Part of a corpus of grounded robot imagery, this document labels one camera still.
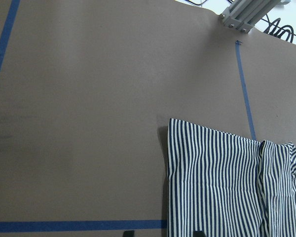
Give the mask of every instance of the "black cable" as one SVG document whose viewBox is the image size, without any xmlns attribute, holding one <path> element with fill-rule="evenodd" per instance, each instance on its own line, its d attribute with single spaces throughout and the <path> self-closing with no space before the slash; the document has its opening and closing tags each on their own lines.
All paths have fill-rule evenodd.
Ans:
<svg viewBox="0 0 296 237">
<path fill-rule="evenodd" d="M 191 3 L 191 4 L 195 5 L 195 6 L 202 6 L 202 5 L 203 5 L 205 2 L 207 2 L 208 0 L 203 1 L 203 2 L 201 2 L 200 4 L 198 4 L 198 3 L 194 3 L 194 2 L 192 2 L 192 1 L 190 1 L 190 0 L 185 0 L 185 1 Z"/>
<path fill-rule="evenodd" d="M 266 18 L 267 18 L 268 25 L 271 25 L 270 18 L 268 18 L 268 15 L 266 15 Z"/>
<path fill-rule="evenodd" d="M 291 36 L 291 31 L 289 31 L 289 30 L 283 30 L 283 32 L 281 33 L 281 34 L 279 34 L 278 36 L 277 36 L 277 38 L 282 38 L 282 36 L 285 34 L 285 33 L 288 33 L 288 36 L 287 36 L 287 38 L 286 38 L 286 40 L 285 41 L 288 41 L 289 40 L 289 38 L 290 38 L 290 36 Z"/>
<path fill-rule="evenodd" d="M 274 25 L 273 23 L 271 23 L 271 26 L 275 26 L 275 28 L 281 28 L 281 27 L 278 27 L 278 24 L 277 25 Z M 294 34 L 294 30 L 293 30 L 293 32 L 291 33 L 292 34 L 292 37 L 296 37 L 296 34 Z"/>
<path fill-rule="evenodd" d="M 285 27 L 288 27 L 290 28 L 290 33 L 292 34 L 292 37 L 291 37 L 291 43 L 293 43 L 293 40 L 294 40 L 294 29 L 292 28 L 292 26 L 290 25 L 285 25 L 285 26 L 282 26 L 275 34 L 274 36 L 277 37 L 277 38 L 281 38 L 282 35 L 285 33 L 285 32 L 289 32 L 289 30 L 284 30 Z"/>
<path fill-rule="evenodd" d="M 275 30 L 276 30 L 276 28 L 279 28 L 278 27 L 278 24 L 280 24 L 280 21 L 281 21 L 281 18 L 277 18 L 276 20 L 274 20 L 266 29 L 265 29 L 265 31 L 263 31 L 263 33 L 266 33 L 266 34 L 269 34 L 269 35 L 274 35 L 274 33 L 275 33 Z M 270 29 L 271 29 L 271 27 L 272 26 L 275 26 L 274 28 L 273 28 L 273 30 L 269 33 L 269 31 L 270 31 Z"/>
</svg>

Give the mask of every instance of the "fabric fold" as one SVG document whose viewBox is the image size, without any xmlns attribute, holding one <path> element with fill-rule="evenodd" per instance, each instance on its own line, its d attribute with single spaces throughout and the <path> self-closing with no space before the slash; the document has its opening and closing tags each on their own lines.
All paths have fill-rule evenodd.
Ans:
<svg viewBox="0 0 296 237">
<path fill-rule="evenodd" d="M 296 148 L 178 119 L 168 130 L 168 237 L 296 236 Z"/>
</svg>

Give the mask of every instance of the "navy and white stripes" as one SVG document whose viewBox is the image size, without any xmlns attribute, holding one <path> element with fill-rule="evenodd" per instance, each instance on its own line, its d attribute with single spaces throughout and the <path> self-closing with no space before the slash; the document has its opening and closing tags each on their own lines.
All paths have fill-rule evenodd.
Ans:
<svg viewBox="0 0 296 237">
<path fill-rule="evenodd" d="M 296 236 L 293 144 L 170 119 L 168 150 L 168 237 Z"/>
</svg>

